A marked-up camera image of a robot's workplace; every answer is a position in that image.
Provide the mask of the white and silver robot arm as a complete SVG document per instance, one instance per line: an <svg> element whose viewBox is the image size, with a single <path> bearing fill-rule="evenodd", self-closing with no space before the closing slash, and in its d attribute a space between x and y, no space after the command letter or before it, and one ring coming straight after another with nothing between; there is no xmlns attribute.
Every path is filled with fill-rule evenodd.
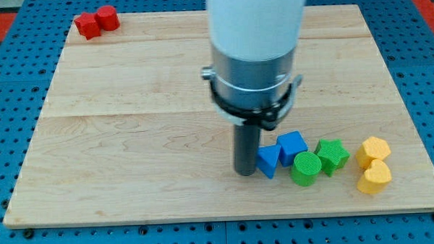
<svg viewBox="0 0 434 244"><path fill-rule="evenodd" d="M292 63L306 0L206 0L217 110L236 126L274 130L300 82Z"/></svg>

